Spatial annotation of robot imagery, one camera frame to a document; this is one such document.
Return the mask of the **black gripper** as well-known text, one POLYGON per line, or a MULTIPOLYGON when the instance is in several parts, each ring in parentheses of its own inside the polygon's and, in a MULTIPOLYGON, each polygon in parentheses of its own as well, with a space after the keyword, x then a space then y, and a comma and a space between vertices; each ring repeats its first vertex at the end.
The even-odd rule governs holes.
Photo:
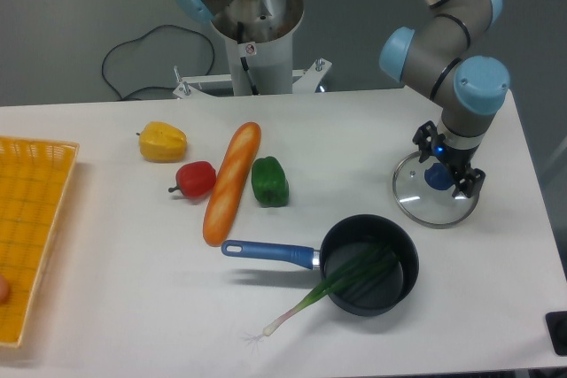
POLYGON ((418 149, 419 162, 430 157, 437 159, 437 181, 454 181, 453 198, 473 198, 479 195, 485 181, 485 172, 471 165, 483 137, 439 133, 436 125, 427 121, 416 130, 412 142, 418 149))

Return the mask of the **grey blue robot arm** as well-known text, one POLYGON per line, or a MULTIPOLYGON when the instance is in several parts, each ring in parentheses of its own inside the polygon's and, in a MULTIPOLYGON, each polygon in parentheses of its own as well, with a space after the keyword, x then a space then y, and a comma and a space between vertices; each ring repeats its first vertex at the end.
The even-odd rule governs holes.
MULTIPOLYGON (((485 180, 471 160, 504 102, 509 72, 494 58, 467 57, 466 51, 498 19, 502 0, 425 1, 431 23, 394 31, 379 65, 442 110, 440 122, 420 126, 413 139, 421 160, 436 160, 427 183, 471 198, 485 180)), ((285 94, 298 86, 292 77, 292 36, 304 15, 303 0, 175 2, 224 38, 236 95, 285 94)))

